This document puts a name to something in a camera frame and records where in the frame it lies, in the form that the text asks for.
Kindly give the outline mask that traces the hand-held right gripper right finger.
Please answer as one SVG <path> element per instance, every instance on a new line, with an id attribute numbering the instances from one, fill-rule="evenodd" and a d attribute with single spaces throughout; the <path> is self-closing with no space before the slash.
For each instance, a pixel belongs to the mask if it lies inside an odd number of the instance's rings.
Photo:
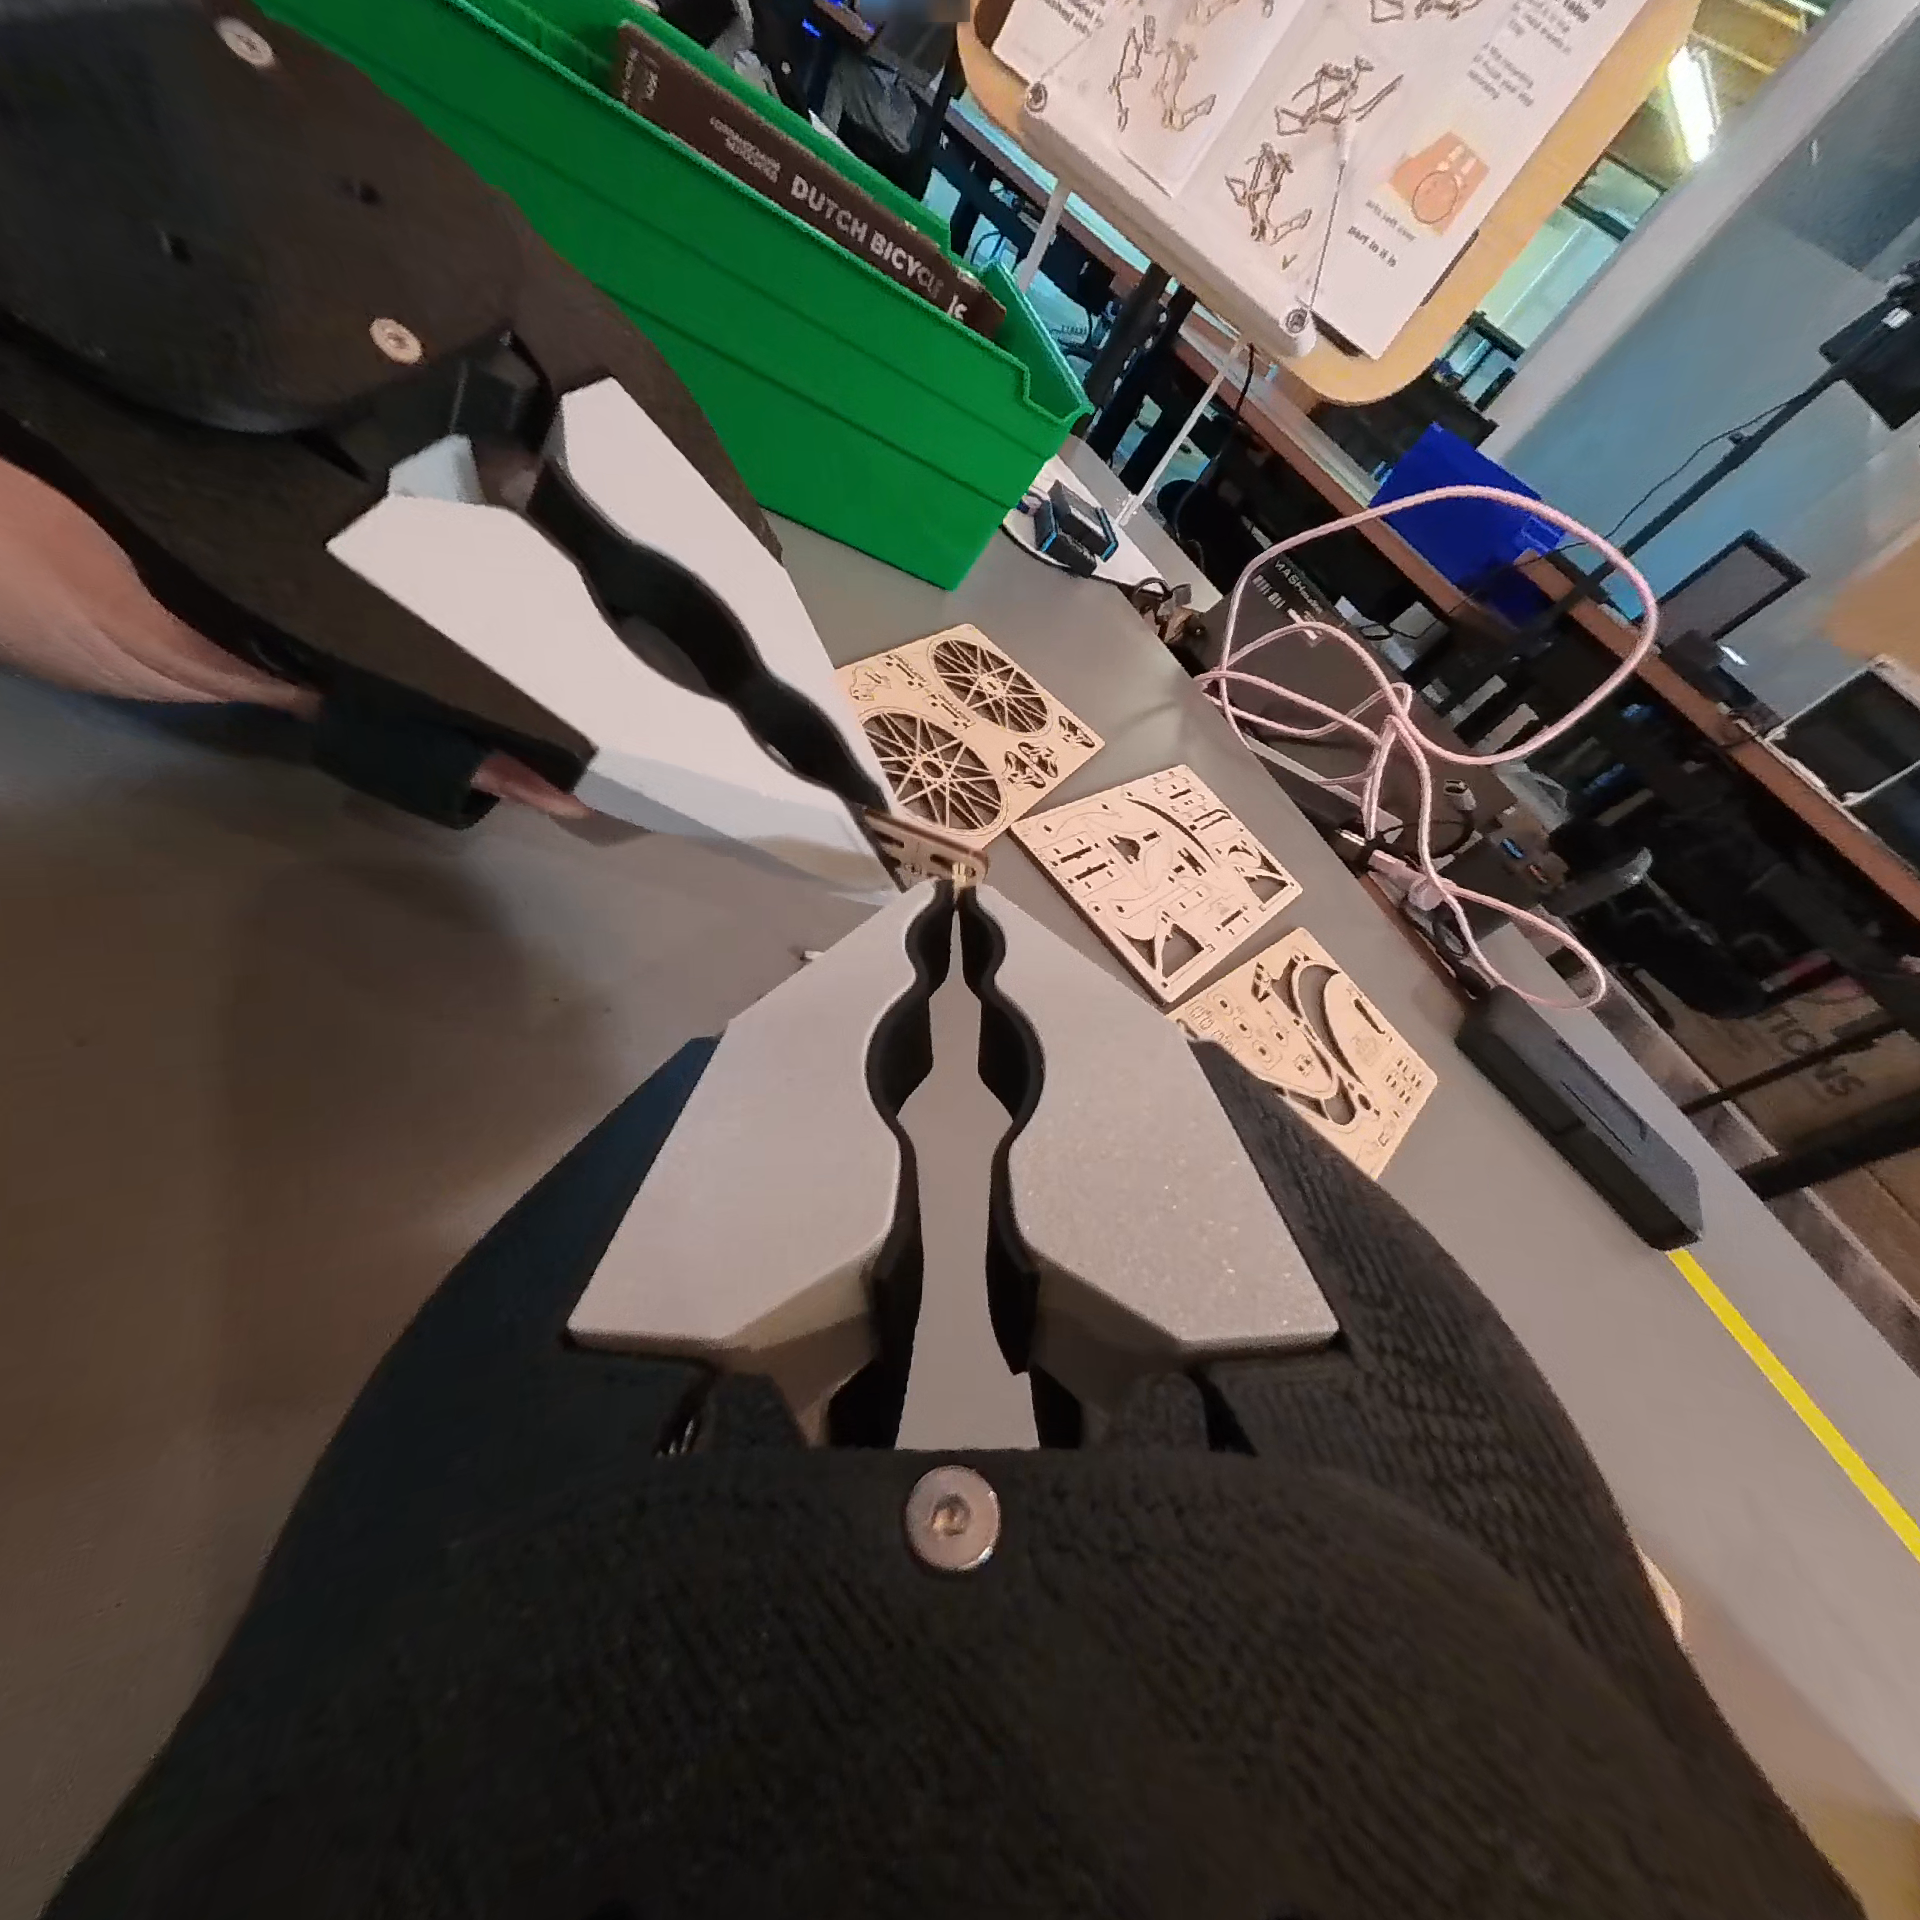
<path id="1" fill-rule="evenodd" d="M 1327 1349 L 1334 1308 L 1192 1042 L 996 887 L 955 941 L 1005 1113 L 985 1310 L 1038 1443 L 1086 1443 L 1143 1376 Z"/>

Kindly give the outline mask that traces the white stand pole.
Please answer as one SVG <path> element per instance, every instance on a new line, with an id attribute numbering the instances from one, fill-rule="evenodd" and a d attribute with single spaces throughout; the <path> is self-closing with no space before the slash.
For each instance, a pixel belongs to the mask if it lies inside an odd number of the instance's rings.
<path id="1" fill-rule="evenodd" d="M 1122 505 L 1120 525 L 1134 529 L 1145 503 L 1164 478 L 1164 467 L 1192 442 L 1214 397 L 1232 388 L 1247 393 L 1256 370 L 1256 348 L 1247 339 L 1222 339 L 1214 348 L 1180 345 L 1148 376 L 1136 410 L 1136 443 L 1120 464 Z"/>

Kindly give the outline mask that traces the white stand base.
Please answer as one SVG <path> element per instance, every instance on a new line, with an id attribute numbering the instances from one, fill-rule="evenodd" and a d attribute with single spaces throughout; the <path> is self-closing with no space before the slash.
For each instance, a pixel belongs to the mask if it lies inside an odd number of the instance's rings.
<path id="1" fill-rule="evenodd" d="M 1068 561 L 1059 561 L 1038 545 L 1029 505 L 1045 491 L 1051 491 L 1051 482 L 1094 503 L 1115 521 L 1120 545 L 1112 556 L 1104 556 L 1094 563 L 1094 571 L 1073 571 Z M 1183 603 L 1192 611 L 1211 611 L 1219 592 L 1209 584 L 1209 578 L 1192 567 L 1192 561 L 1178 548 L 1178 541 L 1164 538 L 1162 521 L 1145 505 L 1136 505 L 1130 517 L 1122 517 L 1126 500 L 1130 500 L 1130 491 L 1120 482 L 1120 474 L 1084 442 L 1068 442 L 1058 458 L 1045 461 L 1038 478 L 1004 513 L 1000 541 L 1009 541 L 1038 567 L 1049 567 L 1049 571 L 1068 578 L 1068 580 L 1107 580 L 1115 589 L 1143 589 L 1143 584 L 1158 580 L 1170 592 L 1183 592 Z"/>

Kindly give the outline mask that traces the brown cardboard box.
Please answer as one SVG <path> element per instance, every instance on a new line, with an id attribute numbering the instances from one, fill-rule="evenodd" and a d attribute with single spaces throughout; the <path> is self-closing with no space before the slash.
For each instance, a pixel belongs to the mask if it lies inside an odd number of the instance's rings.
<path id="1" fill-rule="evenodd" d="M 624 21 L 615 29 L 610 91 L 895 286 L 943 308 L 983 339 L 1000 339 L 1005 305 L 966 265 L 951 261 L 943 245 L 774 126 L 651 27 Z"/>

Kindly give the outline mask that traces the arc-pattern wooden parts sheet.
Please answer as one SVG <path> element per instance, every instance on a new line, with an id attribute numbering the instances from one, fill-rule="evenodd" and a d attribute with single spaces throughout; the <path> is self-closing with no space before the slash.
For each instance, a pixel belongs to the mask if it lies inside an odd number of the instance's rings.
<path id="1" fill-rule="evenodd" d="M 1435 1092 L 1435 1068 L 1309 930 L 1180 1001 L 1171 1021 L 1219 1043 L 1365 1178 L 1387 1172 Z"/>

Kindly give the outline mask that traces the yellow tape strip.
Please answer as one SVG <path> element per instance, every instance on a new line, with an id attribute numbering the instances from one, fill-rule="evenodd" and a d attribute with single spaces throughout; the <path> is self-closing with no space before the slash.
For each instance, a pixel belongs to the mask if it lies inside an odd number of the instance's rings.
<path id="1" fill-rule="evenodd" d="M 1691 1249 L 1668 1249 L 1673 1269 L 1691 1290 L 1691 1295 L 1716 1314 L 1716 1323 L 1733 1340 L 1745 1362 L 1760 1374 L 1796 1424 L 1815 1440 L 1815 1446 L 1833 1463 L 1846 1487 L 1864 1503 L 1864 1509 L 1884 1525 L 1884 1532 L 1917 1563 L 1917 1514 L 1891 1492 L 1891 1487 L 1868 1465 L 1868 1460 L 1849 1443 L 1849 1437 L 1820 1410 L 1809 1385 L 1789 1370 L 1789 1362 L 1764 1341 L 1764 1334 L 1745 1321 L 1729 1292 L 1699 1264 Z"/>

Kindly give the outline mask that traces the slotted wooden parts sheet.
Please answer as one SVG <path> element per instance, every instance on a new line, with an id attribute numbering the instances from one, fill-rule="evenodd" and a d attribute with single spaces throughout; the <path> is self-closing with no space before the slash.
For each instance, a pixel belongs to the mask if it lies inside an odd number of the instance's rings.
<path id="1" fill-rule="evenodd" d="M 1164 1007 L 1305 890 L 1183 763 L 1029 812 L 1013 836 Z"/>

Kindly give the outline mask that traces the small slotted wooden part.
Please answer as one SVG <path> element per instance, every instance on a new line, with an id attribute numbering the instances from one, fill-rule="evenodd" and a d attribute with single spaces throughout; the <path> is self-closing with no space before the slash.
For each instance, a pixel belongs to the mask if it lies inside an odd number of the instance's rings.
<path id="1" fill-rule="evenodd" d="M 862 809 L 858 823 L 903 890 L 912 881 L 947 881 L 966 890 L 985 880 L 985 851 L 966 847 L 943 827 L 882 809 Z"/>

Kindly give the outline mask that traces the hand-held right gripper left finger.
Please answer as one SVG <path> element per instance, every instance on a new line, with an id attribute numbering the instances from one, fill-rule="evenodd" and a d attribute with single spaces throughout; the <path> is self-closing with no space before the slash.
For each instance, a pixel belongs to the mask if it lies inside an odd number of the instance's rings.
<path id="1" fill-rule="evenodd" d="M 771 1376 L 836 1446 L 890 1446 L 926 1236 L 903 1101 L 933 1063 L 951 881 L 918 881 L 712 1042 L 570 1310 L 592 1349 Z"/>

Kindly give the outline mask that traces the person's left hand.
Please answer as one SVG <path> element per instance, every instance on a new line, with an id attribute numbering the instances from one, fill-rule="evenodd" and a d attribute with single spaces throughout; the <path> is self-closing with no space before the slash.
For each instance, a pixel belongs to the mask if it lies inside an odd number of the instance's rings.
<path id="1" fill-rule="evenodd" d="M 432 823 L 468 827 L 512 802 L 555 821 L 588 805 L 468 734 L 357 723 L 322 691 L 184 625 L 130 556 L 60 491 L 2 464 L 2 668 L 98 703 L 138 708 L 156 730 L 229 754 L 298 763 Z"/>

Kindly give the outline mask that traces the small blue device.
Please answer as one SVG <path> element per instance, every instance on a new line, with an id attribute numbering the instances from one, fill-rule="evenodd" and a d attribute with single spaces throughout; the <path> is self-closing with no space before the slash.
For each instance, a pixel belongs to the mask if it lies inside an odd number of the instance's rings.
<path id="1" fill-rule="evenodd" d="M 1086 496 L 1049 482 L 1020 496 L 1027 545 L 1051 567 L 1100 578 L 1120 554 L 1112 513 Z"/>

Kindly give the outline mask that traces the wheel-pattern wooden parts sheet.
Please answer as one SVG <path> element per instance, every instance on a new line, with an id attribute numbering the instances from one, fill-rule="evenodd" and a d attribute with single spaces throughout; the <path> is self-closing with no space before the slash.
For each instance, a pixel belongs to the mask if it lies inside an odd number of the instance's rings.
<path id="1" fill-rule="evenodd" d="M 978 625 L 947 625 L 836 673 L 903 818 L 985 847 L 1104 738 Z"/>

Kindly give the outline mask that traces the green plastic bin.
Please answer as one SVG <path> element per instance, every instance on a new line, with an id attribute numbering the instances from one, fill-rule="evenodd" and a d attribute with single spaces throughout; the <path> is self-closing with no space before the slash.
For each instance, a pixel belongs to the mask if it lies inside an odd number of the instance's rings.
<path id="1" fill-rule="evenodd" d="M 1086 393 L 1013 273 L 971 273 L 996 335 L 896 286 L 646 117 L 620 27 L 729 85 L 912 237 L 926 203 L 756 91 L 637 3 L 258 3 L 425 120 L 662 348 L 751 496 L 831 541 L 961 589 Z"/>

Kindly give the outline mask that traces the black power adapter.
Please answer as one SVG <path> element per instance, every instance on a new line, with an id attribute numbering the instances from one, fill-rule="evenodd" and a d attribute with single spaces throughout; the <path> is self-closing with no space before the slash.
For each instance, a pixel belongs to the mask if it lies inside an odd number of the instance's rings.
<path id="1" fill-rule="evenodd" d="M 1460 1054 L 1653 1249 L 1702 1236 L 1691 1162 L 1653 1129 L 1520 993 L 1478 993 Z"/>

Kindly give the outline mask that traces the black equipment box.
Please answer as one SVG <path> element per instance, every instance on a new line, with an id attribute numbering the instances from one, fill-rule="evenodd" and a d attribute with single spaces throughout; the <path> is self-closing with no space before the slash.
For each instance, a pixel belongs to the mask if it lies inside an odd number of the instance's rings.
<path id="1" fill-rule="evenodd" d="M 1302 809 L 1343 832 L 1365 823 L 1374 738 L 1387 734 L 1376 680 L 1401 677 L 1382 633 L 1361 630 L 1358 616 L 1327 600 L 1295 561 L 1277 556 L 1256 563 L 1251 584 L 1219 592 L 1196 637 L 1183 642 L 1183 660 L 1209 696 L 1233 708 L 1242 738 L 1291 789 Z M 1456 760 L 1467 745 L 1422 696 L 1411 696 L 1410 720 L 1435 745 L 1429 796 L 1440 863 L 1472 847 L 1476 836 L 1496 836 L 1527 821 L 1496 770 L 1476 770 Z M 1415 760 L 1401 743 L 1387 760 L 1374 792 L 1374 827 L 1387 847 L 1410 847 L 1415 802 Z"/>

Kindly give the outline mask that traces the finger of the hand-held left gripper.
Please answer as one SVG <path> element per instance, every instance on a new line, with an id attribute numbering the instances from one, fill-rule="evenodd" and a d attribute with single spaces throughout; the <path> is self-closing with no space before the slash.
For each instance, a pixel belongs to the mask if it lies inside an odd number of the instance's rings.
<path id="1" fill-rule="evenodd" d="M 782 561 L 620 379 L 558 397 L 525 517 L 610 625 L 588 720 L 637 792 L 685 818 L 890 812 Z"/>
<path id="2" fill-rule="evenodd" d="M 604 752 L 588 720 L 588 691 L 609 690 L 595 651 L 610 625 L 588 600 L 579 567 L 525 517 L 525 503 L 515 512 L 477 496 L 432 496 L 415 474 L 391 482 L 326 548 L 465 660 L 573 730 L 583 743 L 573 792 L 592 812 L 736 847 L 868 907 L 896 890 L 858 818 L 685 818 L 635 789 L 631 760 Z"/>

